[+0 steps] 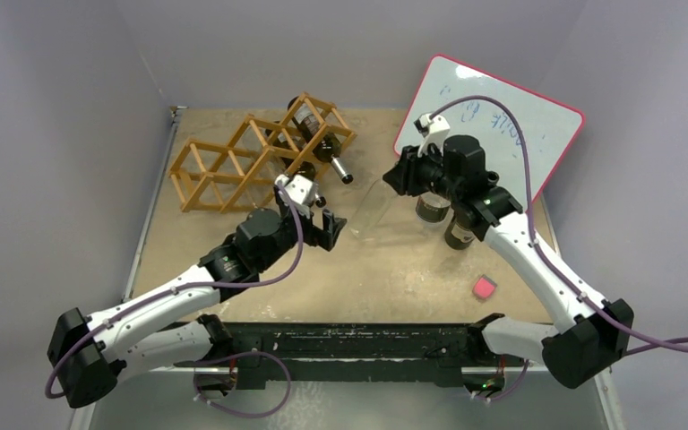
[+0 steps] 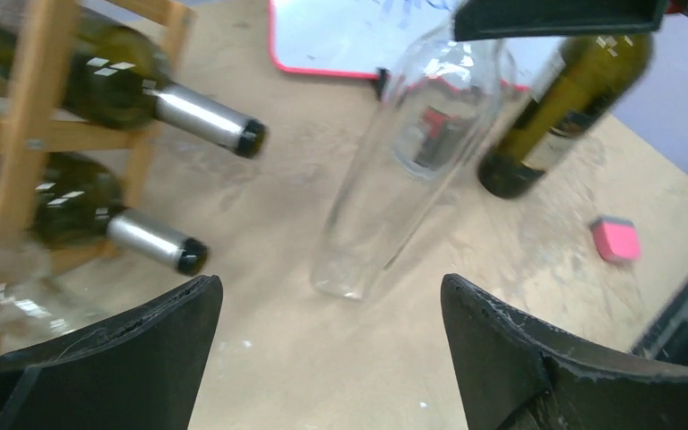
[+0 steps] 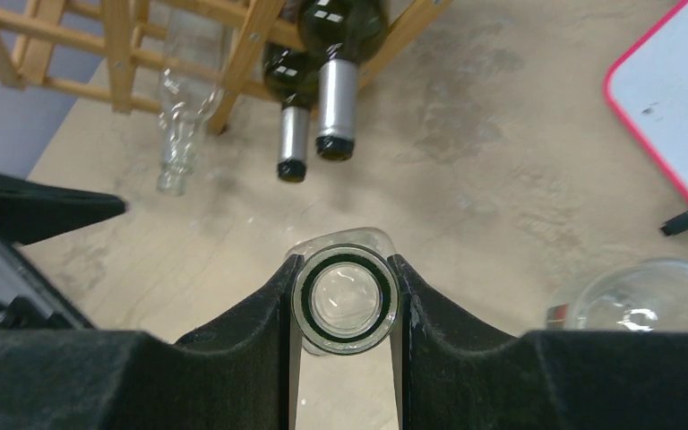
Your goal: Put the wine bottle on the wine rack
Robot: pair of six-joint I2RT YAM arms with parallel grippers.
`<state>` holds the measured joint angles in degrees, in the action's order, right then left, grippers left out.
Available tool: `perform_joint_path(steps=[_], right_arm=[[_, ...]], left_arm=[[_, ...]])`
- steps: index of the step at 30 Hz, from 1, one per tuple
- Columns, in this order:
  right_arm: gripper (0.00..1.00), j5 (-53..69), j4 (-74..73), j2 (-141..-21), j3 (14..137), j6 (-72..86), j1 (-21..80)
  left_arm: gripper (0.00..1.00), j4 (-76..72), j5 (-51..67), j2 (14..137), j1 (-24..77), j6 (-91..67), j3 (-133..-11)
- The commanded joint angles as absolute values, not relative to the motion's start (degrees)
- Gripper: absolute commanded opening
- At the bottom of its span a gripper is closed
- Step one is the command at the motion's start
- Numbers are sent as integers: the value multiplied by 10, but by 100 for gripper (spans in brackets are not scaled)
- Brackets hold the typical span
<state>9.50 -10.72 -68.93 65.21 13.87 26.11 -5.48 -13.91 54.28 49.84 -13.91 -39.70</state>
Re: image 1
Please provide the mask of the dark green wine bottle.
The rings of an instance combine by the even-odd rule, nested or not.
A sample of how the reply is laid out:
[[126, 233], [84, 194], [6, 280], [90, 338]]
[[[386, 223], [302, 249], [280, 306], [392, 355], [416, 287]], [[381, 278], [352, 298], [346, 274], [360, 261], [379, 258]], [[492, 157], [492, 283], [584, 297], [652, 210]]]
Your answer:
[[458, 179], [451, 191], [453, 214], [450, 225], [444, 231], [446, 244], [455, 250], [465, 250], [477, 238], [476, 232], [498, 221], [495, 215], [492, 191], [499, 175], [494, 171], [484, 174], [484, 185], [471, 184], [468, 179]]

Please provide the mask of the dark bottle beige label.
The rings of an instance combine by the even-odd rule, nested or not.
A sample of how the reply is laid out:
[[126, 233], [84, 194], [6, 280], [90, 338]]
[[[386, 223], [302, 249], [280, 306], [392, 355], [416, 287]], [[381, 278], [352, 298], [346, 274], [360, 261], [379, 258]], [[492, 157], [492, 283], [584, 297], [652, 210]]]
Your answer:
[[314, 144], [312, 155], [317, 161], [331, 167], [343, 184], [351, 184], [354, 176], [342, 161], [341, 153], [352, 143], [356, 134], [350, 130], [344, 132], [343, 125], [339, 126], [338, 131], [332, 131], [328, 123], [324, 124], [318, 119], [321, 113], [317, 107], [297, 100], [298, 97], [291, 99], [287, 108], [291, 110], [297, 106], [291, 121], [301, 133], [305, 144]]

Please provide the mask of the clear bottle green label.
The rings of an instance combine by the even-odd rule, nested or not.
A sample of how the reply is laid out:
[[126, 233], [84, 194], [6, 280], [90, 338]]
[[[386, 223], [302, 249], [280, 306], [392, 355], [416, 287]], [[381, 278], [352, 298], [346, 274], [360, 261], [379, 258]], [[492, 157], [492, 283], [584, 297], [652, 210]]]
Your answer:
[[426, 223], [442, 222], [451, 207], [451, 202], [433, 193], [423, 193], [417, 198], [416, 214]]

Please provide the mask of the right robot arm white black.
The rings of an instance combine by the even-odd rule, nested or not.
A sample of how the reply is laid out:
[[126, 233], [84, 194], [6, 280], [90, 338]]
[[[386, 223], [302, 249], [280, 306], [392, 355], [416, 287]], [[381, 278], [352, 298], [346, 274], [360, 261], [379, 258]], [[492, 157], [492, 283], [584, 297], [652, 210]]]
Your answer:
[[530, 217], [487, 169], [479, 141], [454, 135], [441, 150], [431, 143], [422, 155], [403, 148], [383, 181], [398, 195], [436, 194], [449, 201], [461, 229], [502, 256], [546, 309], [552, 324], [516, 321], [493, 314], [474, 324], [469, 357], [487, 365], [500, 355], [544, 365], [562, 386], [575, 389], [622, 358], [634, 313], [622, 299], [611, 302], [584, 283], [543, 242]]

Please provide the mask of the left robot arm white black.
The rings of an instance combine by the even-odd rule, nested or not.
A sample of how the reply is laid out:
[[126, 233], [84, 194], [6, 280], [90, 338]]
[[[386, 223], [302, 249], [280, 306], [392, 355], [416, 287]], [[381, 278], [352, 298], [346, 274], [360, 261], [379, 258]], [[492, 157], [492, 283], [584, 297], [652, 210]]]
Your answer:
[[47, 350], [52, 366], [44, 394], [79, 409], [118, 384], [163, 366], [221, 366], [246, 356], [219, 317], [180, 318], [222, 303], [249, 288], [289, 277], [305, 246], [330, 251], [347, 221], [322, 212], [322, 225], [297, 205], [252, 211], [221, 245], [171, 281], [106, 310], [73, 308], [56, 321]]

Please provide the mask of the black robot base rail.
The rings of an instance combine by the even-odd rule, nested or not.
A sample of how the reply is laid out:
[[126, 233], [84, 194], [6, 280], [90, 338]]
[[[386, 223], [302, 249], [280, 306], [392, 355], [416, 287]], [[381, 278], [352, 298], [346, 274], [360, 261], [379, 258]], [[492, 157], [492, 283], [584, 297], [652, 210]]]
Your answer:
[[240, 390], [270, 381], [432, 383], [500, 391], [522, 359], [482, 346], [475, 323], [226, 322], [198, 366], [233, 366]]

